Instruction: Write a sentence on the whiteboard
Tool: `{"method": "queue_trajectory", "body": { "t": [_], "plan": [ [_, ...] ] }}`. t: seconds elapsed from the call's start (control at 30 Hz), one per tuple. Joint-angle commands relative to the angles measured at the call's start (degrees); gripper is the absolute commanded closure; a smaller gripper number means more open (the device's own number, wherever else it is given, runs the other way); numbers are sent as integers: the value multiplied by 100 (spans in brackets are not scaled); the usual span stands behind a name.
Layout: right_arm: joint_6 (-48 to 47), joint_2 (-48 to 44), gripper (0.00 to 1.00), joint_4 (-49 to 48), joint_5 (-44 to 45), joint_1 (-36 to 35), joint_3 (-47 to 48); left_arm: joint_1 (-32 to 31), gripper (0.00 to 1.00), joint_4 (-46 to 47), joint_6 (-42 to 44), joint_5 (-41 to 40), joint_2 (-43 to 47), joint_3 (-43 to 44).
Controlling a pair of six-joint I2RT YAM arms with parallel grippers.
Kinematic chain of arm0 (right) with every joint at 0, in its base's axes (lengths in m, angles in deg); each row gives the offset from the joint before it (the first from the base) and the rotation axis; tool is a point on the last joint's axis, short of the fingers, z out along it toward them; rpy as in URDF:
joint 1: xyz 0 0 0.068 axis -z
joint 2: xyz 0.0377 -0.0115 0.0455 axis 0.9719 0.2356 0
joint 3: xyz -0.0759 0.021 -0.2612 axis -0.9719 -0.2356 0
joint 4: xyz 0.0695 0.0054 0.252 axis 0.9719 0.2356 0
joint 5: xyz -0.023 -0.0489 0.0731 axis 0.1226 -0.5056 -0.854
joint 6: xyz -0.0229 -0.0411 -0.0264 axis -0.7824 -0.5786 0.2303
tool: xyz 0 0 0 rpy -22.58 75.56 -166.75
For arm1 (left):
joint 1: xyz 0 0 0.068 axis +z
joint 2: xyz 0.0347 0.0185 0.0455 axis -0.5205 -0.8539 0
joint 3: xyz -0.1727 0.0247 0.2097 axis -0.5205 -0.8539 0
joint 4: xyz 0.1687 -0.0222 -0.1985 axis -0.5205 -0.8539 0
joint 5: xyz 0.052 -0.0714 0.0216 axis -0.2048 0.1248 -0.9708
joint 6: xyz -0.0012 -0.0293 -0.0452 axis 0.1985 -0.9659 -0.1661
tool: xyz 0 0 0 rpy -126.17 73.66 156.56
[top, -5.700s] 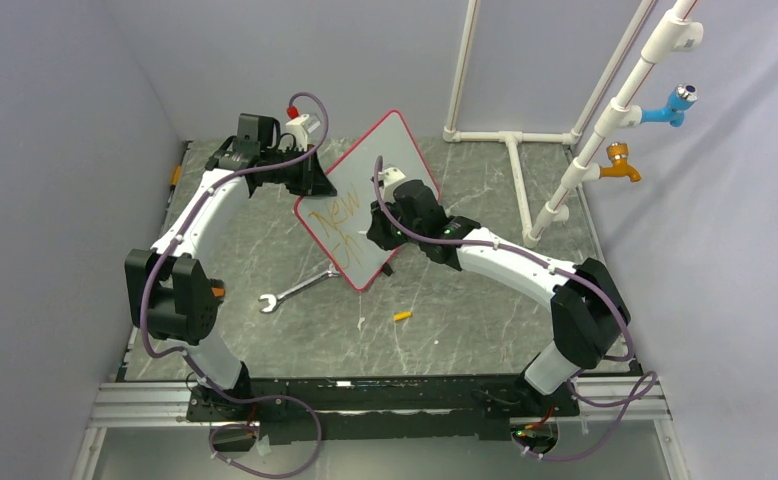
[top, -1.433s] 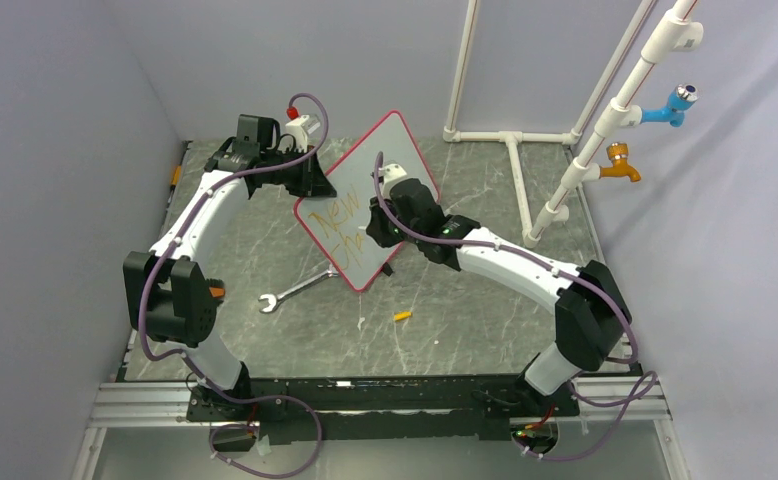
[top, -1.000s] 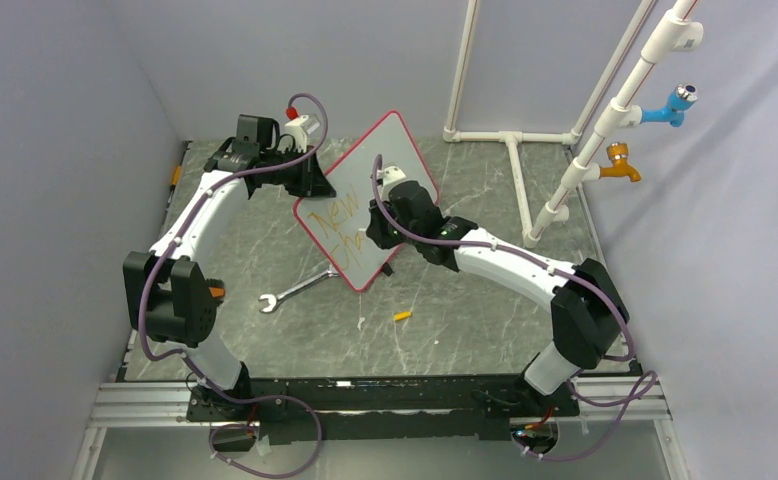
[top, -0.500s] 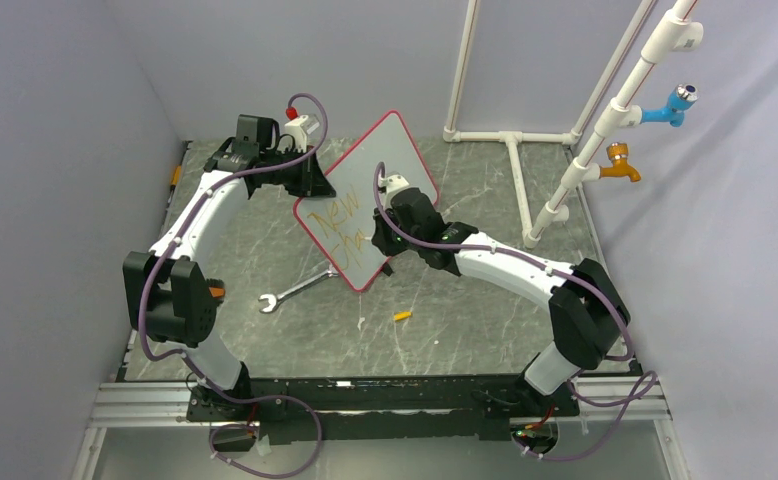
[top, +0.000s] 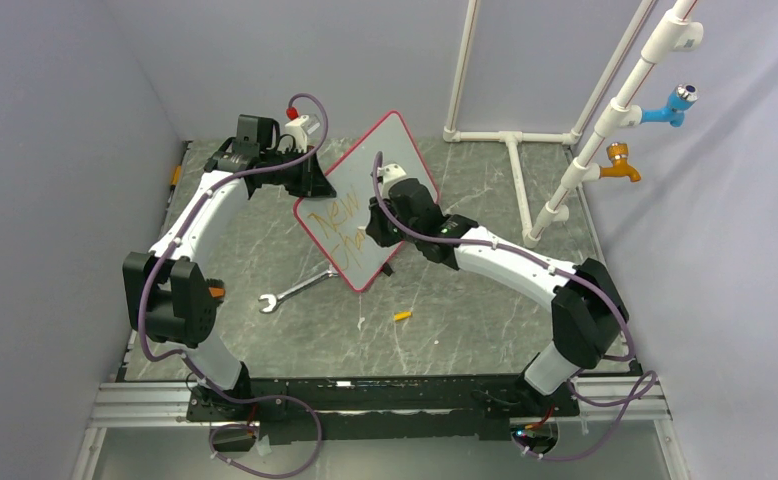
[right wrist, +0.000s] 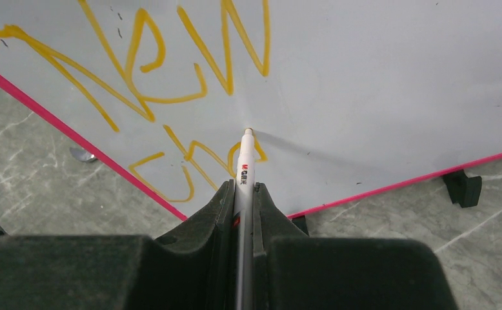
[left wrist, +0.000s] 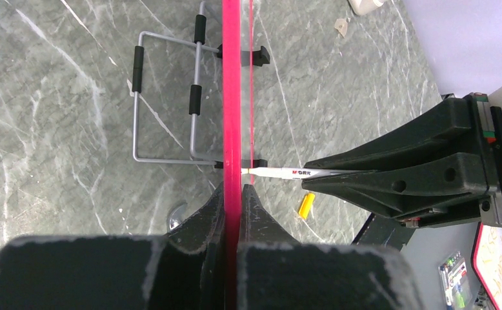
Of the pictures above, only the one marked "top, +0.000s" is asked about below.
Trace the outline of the pink framed whiteboard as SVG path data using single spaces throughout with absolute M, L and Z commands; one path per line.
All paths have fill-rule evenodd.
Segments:
M 372 166 L 377 152 L 383 163 L 397 164 L 426 186 L 434 201 L 440 193 L 401 114 L 387 112 L 325 172 L 334 198 L 298 200 L 293 213 L 319 251 L 350 289 L 362 292 L 401 246 L 383 248 L 363 228 L 374 196 Z

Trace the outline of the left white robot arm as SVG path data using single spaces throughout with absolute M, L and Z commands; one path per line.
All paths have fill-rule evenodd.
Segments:
M 280 186 L 296 198 L 336 195 L 317 159 L 313 134 L 327 131 L 316 114 L 287 111 L 285 125 L 242 115 L 236 134 L 206 160 L 200 183 L 175 223 L 147 251 L 122 265 L 130 323 L 151 361 L 178 356 L 199 377 L 202 392 L 229 420 L 252 406 L 248 367 L 215 333 L 219 286 L 203 274 L 227 226 L 260 188 Z

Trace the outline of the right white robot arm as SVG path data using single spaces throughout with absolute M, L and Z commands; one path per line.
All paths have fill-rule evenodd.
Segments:
M 550 313 L 552 340 L 523 369 L 515 391 L 525 413 L 543 413 L 562 384 L 595 368 L 623 334 L 628 313 L 603 263 L 543 257 L 472 219 L 446 215 L 415 178 L 380 175 L 372 187 L 365 232 L 379 246 L 410 243 L 426 260 L 494 280 Z

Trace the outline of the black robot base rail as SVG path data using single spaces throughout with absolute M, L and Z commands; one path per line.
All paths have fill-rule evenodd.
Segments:
M 564 386 L 543 400 L 523 398 L 514 374 L 354 378 L 254 378 L 257 406 L 191 390 L 191 423 L 246 423 L 272 444 L 313 440 L 476 437 L 506 440 L 512 428 L 576 417 Z

